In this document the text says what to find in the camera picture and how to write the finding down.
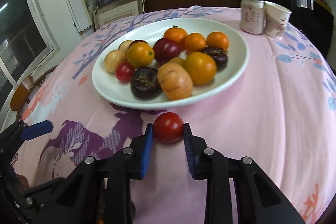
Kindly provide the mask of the pale striped pepino melon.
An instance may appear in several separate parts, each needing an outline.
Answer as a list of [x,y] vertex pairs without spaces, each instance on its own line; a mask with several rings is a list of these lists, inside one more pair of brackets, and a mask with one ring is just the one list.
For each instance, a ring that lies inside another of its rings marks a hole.
[[194,83],[187,70],[175,63],[159,67],[157,78],[162,91],[171,101],[192,96]]

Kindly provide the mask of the white paper cup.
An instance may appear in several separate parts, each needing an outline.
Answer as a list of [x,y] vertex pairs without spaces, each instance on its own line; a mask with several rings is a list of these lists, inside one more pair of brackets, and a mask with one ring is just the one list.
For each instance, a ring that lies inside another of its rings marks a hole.
[[264,32],[274,39],[282,39],[288,25],[291,11],[281,5],[265,1]]

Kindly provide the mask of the white oval plate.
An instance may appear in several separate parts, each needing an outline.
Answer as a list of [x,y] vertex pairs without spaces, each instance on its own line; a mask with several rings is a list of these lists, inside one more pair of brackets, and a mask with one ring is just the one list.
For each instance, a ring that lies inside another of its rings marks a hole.
[[[162,93],[151,100],[138,99],[131,93],[129,84],[121,83],[115,76],[107,72],[104,66],[105,56],[110,51],[116,50],[127,39],[141,39],[153,46],[163,36],[165,30],[173,26],[181,27],[188,33],[197,32],[203,36],[207,36],[214,31],[226,34],[230,42],[227,67],[218,72],[210,83],[195,87],[193,95],[189,98],[171,101]],[[244,73],[248,61],[249,48],[247,42],[234,28],[214,20],[202,18],[167,19],[134,29],[107,46],[93,66],[92,83],[96,92],[102,98],[118,106],[140,110],[171,109],[199,102],[226,90]]]

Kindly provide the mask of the small red tomato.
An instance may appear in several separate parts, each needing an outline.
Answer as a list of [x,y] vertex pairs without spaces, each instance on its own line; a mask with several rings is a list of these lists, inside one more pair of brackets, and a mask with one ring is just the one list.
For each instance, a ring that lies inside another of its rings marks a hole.
[[183,137],[184,124],[181,117],[175,113],[163,113],[153,124],[154,137],[161,143],[171,144]]

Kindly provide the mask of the red cherry tomato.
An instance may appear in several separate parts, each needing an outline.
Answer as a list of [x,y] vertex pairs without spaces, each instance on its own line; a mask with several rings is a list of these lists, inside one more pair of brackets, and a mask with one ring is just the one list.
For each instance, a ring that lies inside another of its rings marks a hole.
[[117,66],[115,75],[120,82],[128,83],[131,80],[134,72],[135,68],[131,66],[127,61],[124,61]]

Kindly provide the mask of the yellow orange persimmon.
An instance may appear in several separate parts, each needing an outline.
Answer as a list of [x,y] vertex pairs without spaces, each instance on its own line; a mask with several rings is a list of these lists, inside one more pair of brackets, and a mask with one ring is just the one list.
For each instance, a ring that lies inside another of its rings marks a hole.
[[134,68],[148,67],[154,60],[154,50],[147,43],[136,43],[126,53],[128,63]]

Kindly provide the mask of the right small orange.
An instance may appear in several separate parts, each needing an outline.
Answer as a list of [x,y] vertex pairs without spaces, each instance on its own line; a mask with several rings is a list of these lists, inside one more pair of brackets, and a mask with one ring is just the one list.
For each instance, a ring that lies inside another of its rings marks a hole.
[[222,48],[223,50],[228,50],[229,40],[226,34],[222,32],[211,32],[206,38],[209,47]]

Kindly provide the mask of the large red plum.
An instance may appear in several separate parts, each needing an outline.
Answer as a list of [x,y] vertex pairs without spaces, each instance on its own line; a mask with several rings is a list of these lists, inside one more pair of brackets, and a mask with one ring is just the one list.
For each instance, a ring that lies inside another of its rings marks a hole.
[[132,41],[132,42],[129,44],[129,48],[130,48],[132,45],[136,44],[136,43],[147,43],[147,42],[144,41],[144,40],[134,40],[134,41]]

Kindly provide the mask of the yellow passion fruit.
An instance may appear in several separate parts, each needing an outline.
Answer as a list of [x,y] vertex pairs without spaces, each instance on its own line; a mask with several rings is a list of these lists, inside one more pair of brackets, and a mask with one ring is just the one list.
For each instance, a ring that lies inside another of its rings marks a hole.
[[127,53],[127,50],[129,49],[129,46],[131,45],[133,41],[132,40],[125,40],[123,41],[119,47],[118,47],[118,50],[120,51],[123,51],[123,53]]

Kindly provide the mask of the pink drink can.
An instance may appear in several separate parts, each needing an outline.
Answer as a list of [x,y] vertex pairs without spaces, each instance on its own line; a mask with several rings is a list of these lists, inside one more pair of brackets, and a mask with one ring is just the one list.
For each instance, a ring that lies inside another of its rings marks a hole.
[[264,31],[265,2],[241,0],[240,28],[249,34],[261,35]]

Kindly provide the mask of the middle small orange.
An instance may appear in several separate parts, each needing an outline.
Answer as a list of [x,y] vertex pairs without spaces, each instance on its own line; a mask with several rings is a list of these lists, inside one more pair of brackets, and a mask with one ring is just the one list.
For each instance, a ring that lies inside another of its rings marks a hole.
[[185,38],[185,50],[187,54],[200,52],[207,46],[207,42],[203,35],[199,33],[191,33]]

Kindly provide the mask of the pale yellow round fruit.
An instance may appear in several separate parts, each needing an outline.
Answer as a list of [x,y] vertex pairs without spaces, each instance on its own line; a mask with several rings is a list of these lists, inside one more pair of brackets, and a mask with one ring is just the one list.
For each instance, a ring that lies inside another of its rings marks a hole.
[[116,68],[126,61],[126,54],[121,50],[110,51],[104,59],[105,69],[109,73],[115,73]]

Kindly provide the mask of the pink printed tablecloth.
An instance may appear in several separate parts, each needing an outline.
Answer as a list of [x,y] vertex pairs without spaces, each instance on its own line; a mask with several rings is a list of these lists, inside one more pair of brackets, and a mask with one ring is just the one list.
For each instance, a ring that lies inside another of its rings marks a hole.
[[[68,176],[85,157],[103,159],[142,134],[156,111],[111,105],[94,89],[93,65],[123,34],[168,18],[206,18],[239,28],[240,10],[193,6],[110,23],[82,41],[54,70],[23,114],[26,123],[53,123],[53,132],[26,142],[14,165],[30,186]],[[315,223],[335,195],[335,75],[294,26],[280,41],[243,33],[247,68],[230,88],[176,108],[193,134],[223,155],[250,156],[306,223]],[[203,223],[206,182],[194,181],[182,141],[156,143],[149,172],[131,182],[135,223]]]

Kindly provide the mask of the dark red plum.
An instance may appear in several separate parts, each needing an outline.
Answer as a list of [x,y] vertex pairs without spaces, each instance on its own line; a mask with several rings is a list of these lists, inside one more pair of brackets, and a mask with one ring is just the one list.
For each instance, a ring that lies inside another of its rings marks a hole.
[[178,57],[181,53],[179,45],[167,38],[157,40],[154,47],[155,60],[159,65],[163,65],[171,59]]

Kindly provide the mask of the orange persimmon with calyx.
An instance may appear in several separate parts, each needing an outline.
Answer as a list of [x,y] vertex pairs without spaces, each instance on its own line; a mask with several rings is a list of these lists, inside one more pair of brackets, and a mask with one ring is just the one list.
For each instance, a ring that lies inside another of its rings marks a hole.
[[195,85],[204,85],[210,82],[217,73],[217,65],[214,59],[201,52],[189,54],[184,67]]

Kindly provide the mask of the orange with stem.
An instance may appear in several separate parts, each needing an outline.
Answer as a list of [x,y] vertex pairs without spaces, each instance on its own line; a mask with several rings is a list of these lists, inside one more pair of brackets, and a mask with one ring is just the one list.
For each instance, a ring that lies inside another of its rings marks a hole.
[[181,51],[185,50],[185,39],[187,38],[187,32],[180,27],[173,26],[165,31],[163,38],[176,42]]

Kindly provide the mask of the wooden chair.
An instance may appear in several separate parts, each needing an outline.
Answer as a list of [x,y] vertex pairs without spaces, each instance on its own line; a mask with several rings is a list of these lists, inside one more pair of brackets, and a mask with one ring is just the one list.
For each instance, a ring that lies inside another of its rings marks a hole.
[[21,117],[23,106],[30,103],[29,95],[35,88],[40,88],[45,82],[47,76],[56,69],[57,65],[47,70],[37,80],[34,80],[32,75],[28,75],[16,88],[11,101],[10,109],[17,113],[17,119]]

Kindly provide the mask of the small brown longan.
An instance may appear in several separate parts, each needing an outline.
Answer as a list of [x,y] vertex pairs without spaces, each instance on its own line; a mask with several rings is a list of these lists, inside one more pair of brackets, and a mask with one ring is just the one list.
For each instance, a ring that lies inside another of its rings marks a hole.
[[183,59],[181,57],[174,57],[174,58],[170,59],[168,61],[168,63],[174,63],[174,64],[180,65],[181,67],[184,67],[185,59]]

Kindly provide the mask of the small orange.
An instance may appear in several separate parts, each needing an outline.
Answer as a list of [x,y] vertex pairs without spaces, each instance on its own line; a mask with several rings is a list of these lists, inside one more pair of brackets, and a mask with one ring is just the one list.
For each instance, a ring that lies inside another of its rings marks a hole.
[[207,46],[207,42],[203,35],[199,33],[191,33],[185,38],[185,50],[187,54],[200,52]]
[[228,50],[229,40],[226,34],[222,32],[211,32],[206,38],[209,47],[222,48],[223,50]]

